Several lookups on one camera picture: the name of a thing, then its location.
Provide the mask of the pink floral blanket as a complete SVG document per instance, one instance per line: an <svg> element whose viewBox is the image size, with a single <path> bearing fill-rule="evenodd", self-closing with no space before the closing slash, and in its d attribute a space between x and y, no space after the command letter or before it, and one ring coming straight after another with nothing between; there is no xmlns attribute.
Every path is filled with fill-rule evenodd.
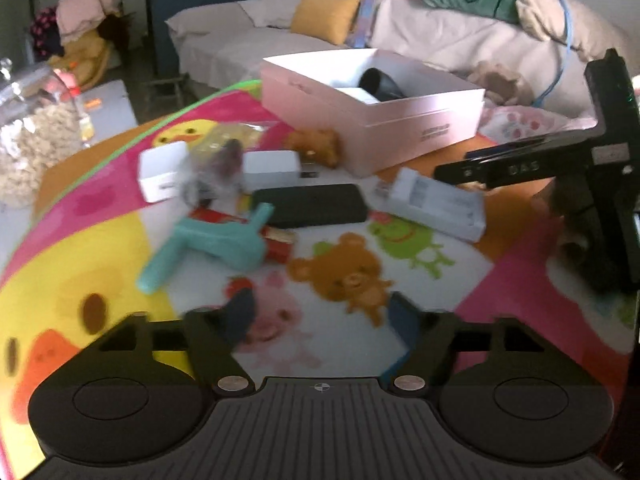
<svg viewBox="0 0 640 480"><path fill-rule="evenodd" d="M486 107L480 115L477 133L497 144L505 144L568 130L592 128L591 116L569 118L532 106Z"/></svg>

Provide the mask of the black cylindrical cup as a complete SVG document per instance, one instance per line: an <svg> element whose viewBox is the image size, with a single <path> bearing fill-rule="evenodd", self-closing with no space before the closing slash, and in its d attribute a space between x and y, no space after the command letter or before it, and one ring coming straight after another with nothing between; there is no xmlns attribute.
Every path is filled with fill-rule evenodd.
<svg viewBox="0 0 640 480"><path fill-rule="evenodd" d="M380 102L402 100L407 97L393 78L375 67L363 72L358 87Z"/></svg>

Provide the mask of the small red box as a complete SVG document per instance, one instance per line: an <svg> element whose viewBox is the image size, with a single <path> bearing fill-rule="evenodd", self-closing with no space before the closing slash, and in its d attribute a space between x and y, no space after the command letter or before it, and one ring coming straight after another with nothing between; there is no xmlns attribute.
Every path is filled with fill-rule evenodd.
<svg viewBox="0 0 640 480"><path fill-rule="evenodd" d="M291 231L263 226L259 231L248 228L247 220L224 212L196 208L189 214L195 221L212 224L215 240L221 240L231 249L265 248L264 259L270 262L286 263L297 242L297 235Z"/></svg>

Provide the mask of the clear plastic bag with items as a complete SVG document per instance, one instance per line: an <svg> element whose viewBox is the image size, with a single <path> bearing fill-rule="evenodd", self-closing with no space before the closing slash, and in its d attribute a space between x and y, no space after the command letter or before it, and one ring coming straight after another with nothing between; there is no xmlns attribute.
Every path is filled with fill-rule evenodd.
<svg viewBox="0 0 640 480"><path fill-rule="evenodd" d="M256 148L268 128L251 122L222 122L198 141L180 164L180 198L190 207L208 207L235 193L241 180L243 154Z"/></svg>

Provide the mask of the white long charger box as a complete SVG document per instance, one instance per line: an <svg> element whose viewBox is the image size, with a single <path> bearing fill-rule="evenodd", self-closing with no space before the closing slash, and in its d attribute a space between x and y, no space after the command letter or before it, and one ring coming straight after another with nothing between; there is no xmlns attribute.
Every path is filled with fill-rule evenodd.
<svg viewBox="0 0 640 480"><path fill-rule="evenodd" d="M480 192L401 168L393 182L378 182L375 193L383 199L383 210L392 216L472 243L485 234L485 202Z"/></svg>

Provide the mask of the beige covered sofa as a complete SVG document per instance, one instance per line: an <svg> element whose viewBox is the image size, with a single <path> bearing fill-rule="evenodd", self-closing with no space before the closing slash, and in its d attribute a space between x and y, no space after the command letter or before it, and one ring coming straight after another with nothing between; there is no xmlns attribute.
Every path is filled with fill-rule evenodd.
<svg viewBox="0 0 640 480"><path fill-rule="evenodd" d="M223 89L258 78L263 58L332 49L326 40L292 31L301 2L243 0L176 13L166 25L180 73ZM558 42L539 40L520 26L413 0L374 0L366 45L459 74L483 61L500 63L535 91L552 81L562 50Z"/></svg>

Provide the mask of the brown dog figurine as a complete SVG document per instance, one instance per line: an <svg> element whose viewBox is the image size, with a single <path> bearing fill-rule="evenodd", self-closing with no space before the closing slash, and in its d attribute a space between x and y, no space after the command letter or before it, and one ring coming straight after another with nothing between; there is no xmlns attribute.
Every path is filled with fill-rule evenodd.
<svg viewBox="0 0 640 480"><path fill-rule="evenodd" d="M332 169L341 162L340 138L333 130L294 130L284 140L283 148L307 162Z"/></svg>

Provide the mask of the teal handheld fan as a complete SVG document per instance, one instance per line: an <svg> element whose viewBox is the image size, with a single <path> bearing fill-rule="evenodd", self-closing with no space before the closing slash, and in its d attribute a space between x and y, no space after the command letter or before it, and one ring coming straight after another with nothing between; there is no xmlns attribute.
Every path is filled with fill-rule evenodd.
<svg viewBox="0 0 640 480"><path fill-rule="evenodd" d="M247 221L247 227L259 231L270 219L273 208L260 204ZM147 295L154 294L174 274L189 250L202 252L220 260L229 268L241 272L253 271L264 262L265 248L231 249L221 240L215 240L212 224L181 219L171 231L168 240L157 249L144 266L137 279L137 286Z"/></svg>

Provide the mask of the small white cube box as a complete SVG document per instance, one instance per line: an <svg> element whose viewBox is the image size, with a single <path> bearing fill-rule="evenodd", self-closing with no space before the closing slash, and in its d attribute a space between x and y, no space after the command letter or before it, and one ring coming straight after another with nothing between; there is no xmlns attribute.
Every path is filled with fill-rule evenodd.
<svg viewBox="0 0 640 480"><path fill-rule="evenodd" d="M148 148L140 154L138 185L148 204L178 195L179 174L188 155L188 144L184 141Z"/></svg>

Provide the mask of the black case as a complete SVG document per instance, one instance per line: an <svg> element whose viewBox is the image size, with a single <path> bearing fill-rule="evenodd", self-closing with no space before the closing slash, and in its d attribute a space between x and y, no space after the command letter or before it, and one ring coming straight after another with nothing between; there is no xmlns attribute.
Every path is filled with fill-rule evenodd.
<svg viewBox="0 0 640 480"><path fill-rule="evenodd" d="M369 208L356 184L302 185L266 188L250 196L250 210L273 208L268 226L299 229L365 222Z"/></svg>

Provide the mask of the white small rectangular box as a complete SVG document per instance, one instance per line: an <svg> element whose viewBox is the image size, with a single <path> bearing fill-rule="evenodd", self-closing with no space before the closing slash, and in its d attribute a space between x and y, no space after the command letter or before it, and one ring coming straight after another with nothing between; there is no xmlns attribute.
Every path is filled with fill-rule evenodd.
<svg viewBox="0 0 640 480"><path fill-rule="evenodd" d="M298 185L302 165L294 151L251 151L243 154L242 185L245 192Z"/></svg>

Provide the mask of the yellow cushion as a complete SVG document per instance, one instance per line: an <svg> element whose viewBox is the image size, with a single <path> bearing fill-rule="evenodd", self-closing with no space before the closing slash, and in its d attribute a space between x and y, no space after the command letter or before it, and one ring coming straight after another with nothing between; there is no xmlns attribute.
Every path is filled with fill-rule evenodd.
<svg viewBox="0 0 640 480"><path fill-rule="evenodd" d="M360 0L300 0L290 31L342 46L352 29Z"/></svg>

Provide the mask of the colourful cartoon play mat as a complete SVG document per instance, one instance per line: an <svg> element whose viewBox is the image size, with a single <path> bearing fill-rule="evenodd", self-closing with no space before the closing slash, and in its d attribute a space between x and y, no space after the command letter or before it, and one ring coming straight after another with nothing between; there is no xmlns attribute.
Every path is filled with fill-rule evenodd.
<svg viewBox="0 0 640 480"><path fill-rule="evenodd" d="M374 325L344 301L325 300L310 283L294 281L282 263L244 273L191 252L158 292L140 292L142 268L188 212L181 200L149 204L142 197L139 157L159 135L150 129L115 136L44 179L30 229L1 277L3 478L24 478L42 462L27 421L35 388L134 312L173 320L250 289L257 321L235 356L255 380L373 376L407 352L390 326ZM537 190L537 183L527 183L489 193L487 229L476 244L391 217L376 196L369 200L371 218L349 232L378 259L389 292L470 322L515 316L619 398L634 339L634 305L597 299L556 258L561 225L535 208Z"/></svg>

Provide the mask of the beige rolled pillow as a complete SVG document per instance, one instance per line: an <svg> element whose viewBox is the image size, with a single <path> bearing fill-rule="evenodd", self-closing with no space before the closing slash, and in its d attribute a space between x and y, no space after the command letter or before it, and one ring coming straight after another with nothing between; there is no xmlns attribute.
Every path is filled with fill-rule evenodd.
<svg viewBox="0 0 640 480"><path fill-rule="evenodd" d="M639 48L620 27L578 0L516 0L522 29L540 41L569 44L584 62L615 49L627 63L639 62Z"/></svg>

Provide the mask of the brown teddy bear plush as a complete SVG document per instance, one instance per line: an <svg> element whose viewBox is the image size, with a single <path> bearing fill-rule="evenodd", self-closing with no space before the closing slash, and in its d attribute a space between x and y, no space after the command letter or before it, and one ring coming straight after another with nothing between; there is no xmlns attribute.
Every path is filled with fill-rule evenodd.
<svg viewBox="0 0 640 480"><path fill-rule="evenodd" d="M529 106L534 102L533 89L526 79L500 63L480 61L466 80L484 88L486 98L499 106Z"/></svg>

